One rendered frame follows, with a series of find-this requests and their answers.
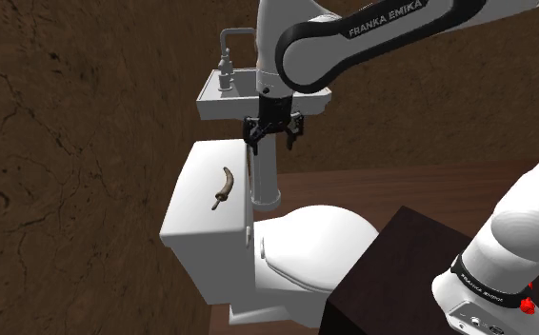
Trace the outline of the brown curved horn-shaped object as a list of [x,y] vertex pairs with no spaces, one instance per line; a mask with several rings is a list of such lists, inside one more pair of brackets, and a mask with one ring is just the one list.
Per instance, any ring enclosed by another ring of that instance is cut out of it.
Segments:
[[234,185],[234,176],[228,167],[223,167],[223,171],[226,176],[225,184],[222,188],[215,193],[215,203],[212,205],[211,210],[216,210],[222,202],[226,202],[230,196],[230,192]]

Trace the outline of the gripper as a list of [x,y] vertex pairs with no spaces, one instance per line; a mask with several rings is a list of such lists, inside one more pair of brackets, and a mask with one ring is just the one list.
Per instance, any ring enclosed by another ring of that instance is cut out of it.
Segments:
[[292,150],[294,142],[304,134],[305,116],[300,111],[291,113],[292,96],[272,98],[259,96],[258,118],[246,116],[243,120],[243,140],[258,154],[258,143],[266,133],[285,131],[287,149]]

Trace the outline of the white pedestal sink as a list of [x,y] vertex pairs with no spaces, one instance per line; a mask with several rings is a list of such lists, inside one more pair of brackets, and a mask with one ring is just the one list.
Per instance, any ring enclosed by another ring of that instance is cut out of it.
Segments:
[[[229,28],[220,33],[221,60],[201,89],[196,105],[203,120],[236,119],[243,123],[246,116],[258,118],[259,94],[254,68],[236,69],[230,60],[226,40],[229,35],[254,34],[254,28]],[[318,115],[331,100],[331,90],[313,94],[295,92],[291,113],[300,111],[305,117]],[[266,133],[258,143],[258,154],[250,153],[250,198],[253,208],[271,211],[281,202],[277,186],[276,135]]]

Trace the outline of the white toilet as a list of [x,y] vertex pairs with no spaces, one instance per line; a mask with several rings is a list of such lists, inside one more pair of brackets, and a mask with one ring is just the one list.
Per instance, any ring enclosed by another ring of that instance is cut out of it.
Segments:
[[[242,140],[193,144],[159,236],[209,305],[227,304],[233,325],[292,320],[321,324],[326,300],[377,238],[376,228],[341,207],[300,207],[253,219]],[[216,210],[215,193],[234,185]]]

